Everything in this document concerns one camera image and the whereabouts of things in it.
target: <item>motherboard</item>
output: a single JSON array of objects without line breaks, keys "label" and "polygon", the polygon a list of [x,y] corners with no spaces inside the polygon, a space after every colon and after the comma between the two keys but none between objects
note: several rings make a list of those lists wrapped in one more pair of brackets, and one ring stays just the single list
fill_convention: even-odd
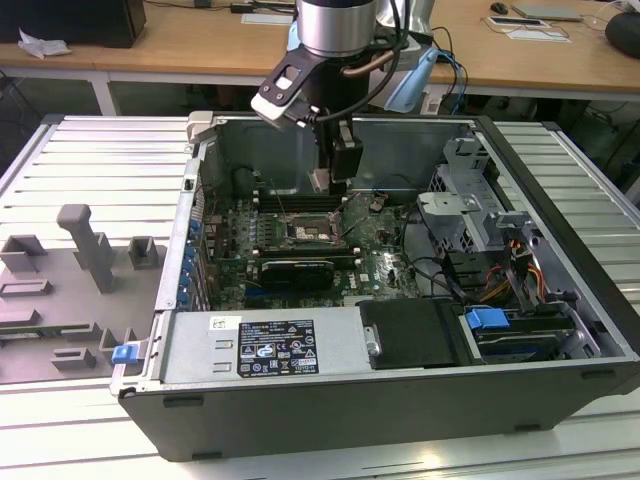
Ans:
[{"label": "motherboard", "polygon": [[213,198],[205,215],[214,310],[417,298],[401,249],[405,205],[384,194]]}]

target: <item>circuit board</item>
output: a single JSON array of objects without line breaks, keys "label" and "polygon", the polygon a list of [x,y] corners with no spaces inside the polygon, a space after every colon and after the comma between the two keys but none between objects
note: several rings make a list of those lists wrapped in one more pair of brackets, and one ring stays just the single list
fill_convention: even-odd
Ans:
[{"label": "circuit board", "polygon": [[[245,199],[216,202],[205,218],[213,309],[353,306],[364,299],[420,296],[400,249],[406,209],[384,202],[357,193],[343,199],[340,211],[310,213],[264,213]],[[316,259],[319,249],[322,259],[336,265],[330,288],[273,292],[260,285],[264,255]]]}]

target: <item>warning label sticker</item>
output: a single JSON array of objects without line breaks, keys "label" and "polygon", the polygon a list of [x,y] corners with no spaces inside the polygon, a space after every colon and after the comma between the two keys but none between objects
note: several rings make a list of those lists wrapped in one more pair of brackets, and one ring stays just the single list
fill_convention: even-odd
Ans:
[{"label": "warning label sticker", "polygon": [[246,322],[238,330],[238,375],[270,377],[318,373],[313,320]]}]

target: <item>wooden desk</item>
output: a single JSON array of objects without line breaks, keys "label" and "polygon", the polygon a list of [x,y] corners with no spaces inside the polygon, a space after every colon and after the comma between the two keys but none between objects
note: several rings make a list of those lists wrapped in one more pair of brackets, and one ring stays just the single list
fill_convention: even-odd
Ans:
[{"label": "wooden desk", "polygon": [[[530,0],[557,4],[558,0]],[[640,101],[640,61],[611,47],[602,32],[562,22],[570,43],[512,40],[482,20],[492,0],[436,0],[433,27],[446,26],[457,58],[469,72],[468,93],[506,96]],[[562,0],[582,14],[601,3]],[[117,114],[113,81],[259,85],[284,53],[287,28],[245,25],[228,11],[146,4],[147,26],[131,49],[71,45],[73,53],[39,60],[16,45],[0,44],[0,68],[8,75],[75,78],[93,84],[103,114]],[[617,11],[606,8],[600,16]],[[597,28],[604,28],[598,22]],[[443,31],[436,40],[443,48]],[[437,65],[432,93],[453,81],[451,68]]]},{"label": "wooden desk", "polygon": [[[583,15],[593,15],[602,6],[585,0],[526,1],[562,5]],[[492,31],[484,22],[484,17],[495,15],[489,10],[491,3],[491,0],[438,0],[431,17],[432,27],[446,26],[451,32],[456,57],[469,71],[471,93],[496,94],[497,88],[502,92],[499,94],[509,95],[505,89],[532,89],[547,91],[546,96],[567,97],[574,92],[578,98],[587,99],[597,92],[626,93],[640,100],[640,60],[614,49],[603,32],[584,23],[551,22],[569,34],[570,43],[512,40]],[[618,10],[608,7],[599,16],[608,20],[617,13]],[[519,15],[511,11],[509,16]],[[604,29],[606,23],[589,25]],[[435,38],[442,48],[448,48],[443,31],[437,31]],[[434,72],[434,79],[440,73],[441,69]]]}]

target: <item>blue plastic clip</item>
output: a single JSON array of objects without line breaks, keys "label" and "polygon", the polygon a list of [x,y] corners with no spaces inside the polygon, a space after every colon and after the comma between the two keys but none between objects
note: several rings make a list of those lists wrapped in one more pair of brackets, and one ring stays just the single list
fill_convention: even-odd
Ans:
[{"label": "blue plastic clip", "polygon": [[474,308],[465,314],[471,329],[509,328],[511,325],[501,308]]},{"label": "blue plastic clip", "polygon": [[113,349],[111,362],[114,365],[135,365],[138,363],[138,345],[118,345]]}]

